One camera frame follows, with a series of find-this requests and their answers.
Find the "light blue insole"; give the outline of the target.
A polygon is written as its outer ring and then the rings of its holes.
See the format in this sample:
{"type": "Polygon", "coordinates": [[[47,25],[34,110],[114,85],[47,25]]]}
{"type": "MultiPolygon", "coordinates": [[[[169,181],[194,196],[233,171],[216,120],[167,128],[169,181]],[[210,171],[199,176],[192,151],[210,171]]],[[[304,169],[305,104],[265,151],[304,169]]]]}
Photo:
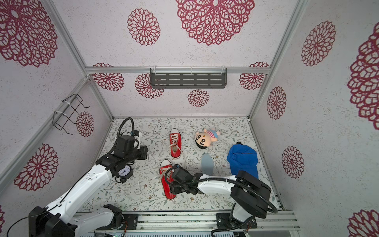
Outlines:
{"type": "Polygon", "coordinates": [[[214,171],[214,162],[208,153],[202,155],[201,168],[204,174],[212,176],[214,171]]]}

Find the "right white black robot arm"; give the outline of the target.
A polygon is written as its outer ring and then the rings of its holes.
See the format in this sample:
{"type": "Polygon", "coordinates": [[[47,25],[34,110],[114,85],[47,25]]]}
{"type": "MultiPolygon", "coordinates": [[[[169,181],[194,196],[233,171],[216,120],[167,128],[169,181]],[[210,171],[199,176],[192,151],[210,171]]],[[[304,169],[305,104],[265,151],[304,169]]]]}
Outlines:
{"type": "Polygon", "coordinates": [[[202,173],[191,175],[186,169],[174,165],[162,171],[164,181],[170,193],[177,195],[188,193],[229,195],[235,204],[229,216],[229,224],[224,229],[212,230],[210,235],[218,232],[230,232],[252,224],[256,217],[265,219],[267,213],[278,213],[277,207],[269,201],[271,188],[246,171],[229,177],[210,176],[202,173]]]}

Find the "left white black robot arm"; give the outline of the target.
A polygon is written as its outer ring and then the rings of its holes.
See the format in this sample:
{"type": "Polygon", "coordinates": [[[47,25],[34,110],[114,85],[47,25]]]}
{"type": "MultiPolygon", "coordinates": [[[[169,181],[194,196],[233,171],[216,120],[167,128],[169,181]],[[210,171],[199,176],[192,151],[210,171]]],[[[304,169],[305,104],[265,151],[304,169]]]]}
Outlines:
{"type": "Polygon", "coordinates": [[[84,202],[100,187],[112,179],[125,183],[132,175],[131,164],[147,159],[148,147],[141,145],[141,134],[135,129],[134,120],[128,117],[131,132],[126,135],[117,131],[112,148],[99,158],[66,193],[42,208],[35,207],[25,218],[31,237],[79,237],[97,228],[122,225],[122,211],[107,204],[97,212],[75,219],[74,215],[84,202]]]}

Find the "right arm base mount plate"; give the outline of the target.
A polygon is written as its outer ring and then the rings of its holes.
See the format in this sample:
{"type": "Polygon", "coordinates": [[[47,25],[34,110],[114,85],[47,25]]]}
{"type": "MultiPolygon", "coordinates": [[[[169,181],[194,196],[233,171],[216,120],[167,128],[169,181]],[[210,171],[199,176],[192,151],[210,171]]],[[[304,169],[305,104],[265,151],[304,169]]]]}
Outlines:
{"type": "Polygon", "coordinates": [[[232,218],[230,213],[219,212],[216,214],[216,222],[218,229],[237,229],[240,225],[239,229],[256,229],[258,227],[256,218],[251,216],[248,221],[244,225],[244,221],[238,221],[235,218],[232,218]]]}

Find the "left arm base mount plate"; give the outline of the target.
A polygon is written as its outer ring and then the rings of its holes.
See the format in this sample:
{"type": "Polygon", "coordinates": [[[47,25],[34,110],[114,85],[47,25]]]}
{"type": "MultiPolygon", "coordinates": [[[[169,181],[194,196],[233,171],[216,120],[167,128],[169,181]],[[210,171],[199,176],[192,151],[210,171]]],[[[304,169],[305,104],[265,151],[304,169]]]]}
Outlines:
{"type": "Polygon", "coordinates": [[[138,224],[138,214],[123,214],[121,218],[121,223],[120,225],[116,224],[109,224],[105,227],[101,227],[96,229],[97,231],[131,231],[131,230],[136,230],[137,229],[137,224],[138,224]]]}

